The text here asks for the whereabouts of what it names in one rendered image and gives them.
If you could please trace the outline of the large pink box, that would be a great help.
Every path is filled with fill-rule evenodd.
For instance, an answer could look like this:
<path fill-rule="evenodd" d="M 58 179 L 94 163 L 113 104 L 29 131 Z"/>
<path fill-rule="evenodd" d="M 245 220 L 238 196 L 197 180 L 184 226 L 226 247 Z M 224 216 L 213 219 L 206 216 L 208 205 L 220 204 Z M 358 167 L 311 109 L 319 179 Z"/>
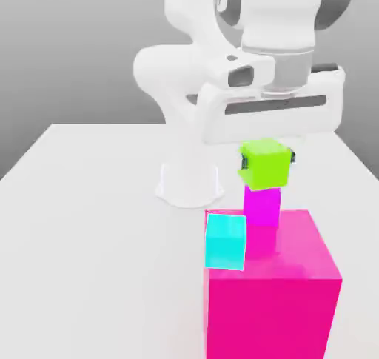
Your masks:
<path fill-rule="evenodd" d="M 342 277 L 306 210 L 253 238 L 244 270 L 204 270 L 204 359 L 323 359 Z"/>

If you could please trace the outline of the small magenta cube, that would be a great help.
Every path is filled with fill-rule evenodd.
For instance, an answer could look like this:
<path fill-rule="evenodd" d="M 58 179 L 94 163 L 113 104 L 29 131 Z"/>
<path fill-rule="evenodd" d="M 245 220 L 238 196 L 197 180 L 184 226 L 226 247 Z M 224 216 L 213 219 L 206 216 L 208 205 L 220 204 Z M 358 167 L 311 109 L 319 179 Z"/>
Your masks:
<path fill-rule="evenodd" d="M 244 208 L 248 225 L 258 227 L 278 227 L 281 209 L 281 189 L 261 189 L 252 191 L 244 187 Z"/>

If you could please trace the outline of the small green cube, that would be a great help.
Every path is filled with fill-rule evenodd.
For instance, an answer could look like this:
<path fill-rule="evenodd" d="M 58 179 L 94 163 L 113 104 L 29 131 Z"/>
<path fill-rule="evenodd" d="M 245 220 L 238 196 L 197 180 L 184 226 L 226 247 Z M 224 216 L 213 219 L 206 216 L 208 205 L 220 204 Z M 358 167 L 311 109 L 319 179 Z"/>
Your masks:
<path fill-rule="evenodd" d="M 249 183 L 252 191 L 281 188 L 287 185 L 291 152 L 275 139 L 244 142 L 249 153 Z"/>

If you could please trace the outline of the small cyan cube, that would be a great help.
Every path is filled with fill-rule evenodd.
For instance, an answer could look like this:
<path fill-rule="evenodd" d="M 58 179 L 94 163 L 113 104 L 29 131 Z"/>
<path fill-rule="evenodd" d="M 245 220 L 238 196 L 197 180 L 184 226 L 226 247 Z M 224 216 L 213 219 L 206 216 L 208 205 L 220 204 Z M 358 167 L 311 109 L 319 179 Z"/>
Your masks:
<path fill-rule="evenodd" d="M 246 217 L 208 213 L 205 229 L 205 267 L 242 271 L 245 255 Z"/>

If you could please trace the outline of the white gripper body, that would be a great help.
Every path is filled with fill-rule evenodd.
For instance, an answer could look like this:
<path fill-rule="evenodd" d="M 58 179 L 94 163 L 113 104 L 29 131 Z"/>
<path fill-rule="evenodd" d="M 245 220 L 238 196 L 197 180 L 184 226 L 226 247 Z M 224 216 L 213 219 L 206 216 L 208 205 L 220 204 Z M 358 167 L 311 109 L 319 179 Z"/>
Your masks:
<path fill-rule="evenodd" d="M 334 132 L 342 119 L 345 78 L 342 67 L 320 64 L 304 87 L 268 98 L 259 89 L 221 90 L 205 84 L 198 96 L 195 126 L 205 144 Z"/>

